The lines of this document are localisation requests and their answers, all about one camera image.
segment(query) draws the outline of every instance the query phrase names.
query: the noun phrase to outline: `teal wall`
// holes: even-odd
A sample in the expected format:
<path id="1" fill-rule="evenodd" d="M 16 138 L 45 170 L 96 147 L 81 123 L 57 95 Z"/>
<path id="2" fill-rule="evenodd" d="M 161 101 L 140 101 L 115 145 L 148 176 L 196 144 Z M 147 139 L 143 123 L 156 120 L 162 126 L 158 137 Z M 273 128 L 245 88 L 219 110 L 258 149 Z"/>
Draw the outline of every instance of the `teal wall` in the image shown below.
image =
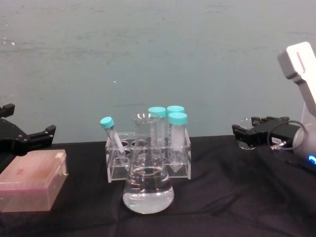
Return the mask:
<path id="1" fill-rule="evenodd" d="M 316 47 L 307 0 L 1 0 L 0 105 L 55 143 L 101 141 L 112 116 L 182 105 L 191 136 L 231 134 L 250 116 L 300 119 L 298 87 L 277 55 Z"/>

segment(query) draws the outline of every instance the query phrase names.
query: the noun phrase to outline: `black fabric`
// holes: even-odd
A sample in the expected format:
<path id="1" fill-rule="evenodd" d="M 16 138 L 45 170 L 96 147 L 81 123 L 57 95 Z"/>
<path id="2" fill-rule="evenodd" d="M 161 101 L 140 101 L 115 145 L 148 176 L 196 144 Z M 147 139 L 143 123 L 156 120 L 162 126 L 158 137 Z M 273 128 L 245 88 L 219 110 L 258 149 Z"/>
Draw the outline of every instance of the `black fabric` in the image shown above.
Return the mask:
<path id="1" fill-rule="evenodd" d="M 241 150 L 233 136 L 191 142 L 192 180 L 171 179 L 174 202 L 153 215 L 124 206 L 124 181 L 108 183 L 105 143 L 53 145 L 70 175 L 52 210 L 0 213 L 0 236 L 316 236 L 316 176 L 286 164 L 291 153 Z"/>

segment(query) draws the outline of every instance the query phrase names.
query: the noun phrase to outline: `teal cap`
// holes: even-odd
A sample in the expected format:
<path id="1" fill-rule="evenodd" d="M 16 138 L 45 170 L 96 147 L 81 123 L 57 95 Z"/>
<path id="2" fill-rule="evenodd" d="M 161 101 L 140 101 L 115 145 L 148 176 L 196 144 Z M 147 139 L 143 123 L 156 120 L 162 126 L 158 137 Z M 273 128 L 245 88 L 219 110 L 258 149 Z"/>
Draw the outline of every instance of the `teal cap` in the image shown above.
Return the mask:
<path id="1" fill-rule="evenodd" d="M 172 105 L 167 107 L 167 115 L 170 113 L 184 113 L 184 108 L 178 105 Z"/>
<path id="2" fill-rule="evenodd" d="M 166 117 L 166 109 L 164 107 L 150 107 L 148 112 L 159 115 L 159 118 Z"/>
<path id="3" fill-rule="evenodd" d="M 170 124 L 184 125 L 188 122 L 188 116 L 185 113 L 170 113 L 168 120 Z"/>
<path id="4" fill-rule="evenodd" d="M 107 129 L 107 128 L 112 127 L 114 125 L 114 121 L 111 117 L 105 117 L 105 118 L 101 119 L 100 123 L 104 129 Z"/>

